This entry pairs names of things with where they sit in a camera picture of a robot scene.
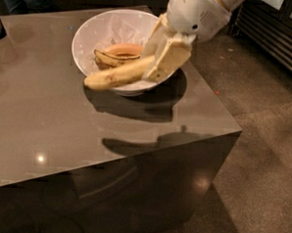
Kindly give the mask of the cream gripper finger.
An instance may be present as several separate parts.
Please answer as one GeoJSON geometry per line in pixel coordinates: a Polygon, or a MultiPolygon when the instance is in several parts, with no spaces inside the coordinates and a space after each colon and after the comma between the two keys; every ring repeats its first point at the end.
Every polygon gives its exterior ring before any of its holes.
{"type": "Polygon", "coordinates": [[[161,14],[155,23],[153,31],[141,52],[141,58],[154,55],[157,59],[163,54],[170,34],[170,25],[167,14],[161,14]]]}
{"type": "Polygon", "coordinates": [[[188,61],[195,39],[195,34],[183,35],[181,33],[166,37],[159,44],[154,54],[153,64],[145,70],[142,78],[156,83],[164,81],[188,61]]]}

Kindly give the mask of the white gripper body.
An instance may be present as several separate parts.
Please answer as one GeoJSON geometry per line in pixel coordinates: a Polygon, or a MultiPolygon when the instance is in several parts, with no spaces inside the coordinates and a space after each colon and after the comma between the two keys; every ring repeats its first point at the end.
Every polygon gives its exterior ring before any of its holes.
{"type": "Polygon", "coordinates": [[[167,19],[178,33],[206,42],[229,22],[231,13],[220,0],[169,0],[167,19]]]}

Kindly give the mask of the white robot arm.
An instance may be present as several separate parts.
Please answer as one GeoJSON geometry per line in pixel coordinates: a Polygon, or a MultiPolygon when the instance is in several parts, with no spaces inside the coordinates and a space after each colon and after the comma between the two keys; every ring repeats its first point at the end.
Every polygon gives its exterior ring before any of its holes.
{"type": "Polygon", "coordinates": [[[169,0],[159,16],[141,57],[154,56],[143,78],[159,82],[190,58],[193,41],[212,39],[230,21],[244,0],[169,0]]]}

